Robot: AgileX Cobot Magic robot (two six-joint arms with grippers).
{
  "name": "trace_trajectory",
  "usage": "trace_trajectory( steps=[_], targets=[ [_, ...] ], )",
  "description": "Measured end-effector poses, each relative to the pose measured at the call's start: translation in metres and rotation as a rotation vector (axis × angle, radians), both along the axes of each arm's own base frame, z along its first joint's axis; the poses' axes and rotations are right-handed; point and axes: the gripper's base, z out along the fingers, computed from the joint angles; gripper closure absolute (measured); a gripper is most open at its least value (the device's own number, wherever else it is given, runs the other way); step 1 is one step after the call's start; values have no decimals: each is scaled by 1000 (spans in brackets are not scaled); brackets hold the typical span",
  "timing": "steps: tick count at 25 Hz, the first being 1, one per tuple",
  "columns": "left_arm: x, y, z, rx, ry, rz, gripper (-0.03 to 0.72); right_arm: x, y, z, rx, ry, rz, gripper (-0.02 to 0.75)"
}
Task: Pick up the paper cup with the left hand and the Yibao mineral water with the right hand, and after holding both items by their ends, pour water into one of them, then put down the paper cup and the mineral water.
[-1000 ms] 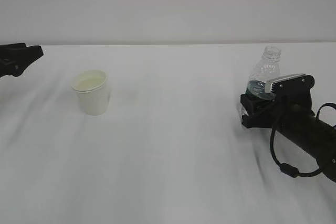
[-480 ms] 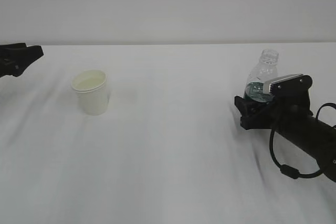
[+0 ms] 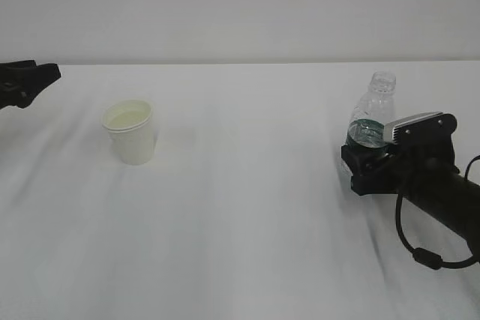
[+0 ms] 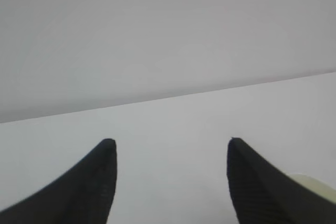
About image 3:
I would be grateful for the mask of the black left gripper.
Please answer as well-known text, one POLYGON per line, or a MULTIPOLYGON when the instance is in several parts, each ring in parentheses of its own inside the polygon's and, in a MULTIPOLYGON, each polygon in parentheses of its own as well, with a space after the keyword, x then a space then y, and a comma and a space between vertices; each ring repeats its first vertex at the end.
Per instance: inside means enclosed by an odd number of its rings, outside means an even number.
POLYGON ((61 76, 59 66, 53 63, 37 65, 33 59, 1 63, 0 109, 30 106, 61 76))

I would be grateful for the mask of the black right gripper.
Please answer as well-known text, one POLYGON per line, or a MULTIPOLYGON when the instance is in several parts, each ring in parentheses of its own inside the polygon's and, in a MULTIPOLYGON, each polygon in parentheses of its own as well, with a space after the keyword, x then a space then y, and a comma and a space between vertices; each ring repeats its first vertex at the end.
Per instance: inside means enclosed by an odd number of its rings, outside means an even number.
POLYGON ((396 194, 408 173, 408 156, 390 154, 388 147, 368 148, 344 144, 340 150, 351 190, 359 196, 396 194))

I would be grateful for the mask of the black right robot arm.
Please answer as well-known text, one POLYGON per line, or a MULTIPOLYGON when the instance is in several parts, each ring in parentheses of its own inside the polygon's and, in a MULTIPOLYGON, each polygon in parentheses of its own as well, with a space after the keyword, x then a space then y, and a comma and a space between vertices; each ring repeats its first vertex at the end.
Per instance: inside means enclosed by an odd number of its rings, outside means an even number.
POLYGON ((340 154, 352 173, 350 187, 354 193, 395 194, 466 241, 472 255, 461 262, 445 262, 444 268, 479 261, 479 185, 460 174, 450 142, 409 149, 343 145, 340 154))

